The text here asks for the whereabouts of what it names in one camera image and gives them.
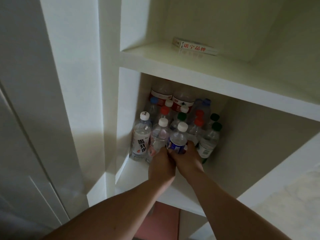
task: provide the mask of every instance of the white shelf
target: white shelf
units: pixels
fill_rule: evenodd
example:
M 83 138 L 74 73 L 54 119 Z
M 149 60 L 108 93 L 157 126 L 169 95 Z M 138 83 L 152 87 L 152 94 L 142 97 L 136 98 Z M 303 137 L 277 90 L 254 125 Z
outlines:
M 137 162 L 128 159 L 126 165 L 116 183 L 116 187 L 122 191 L 130 190 L 148 179 L 148 167 L 145 162 Z M 158 198 L 159 202 L 205 216 L 196 195 L 191 186 L 176 171 L 176 177 L 172 185 Z
M 253 66 L 158 42 L 120 52 L 120 66 L 320 121 L 320 103 Z

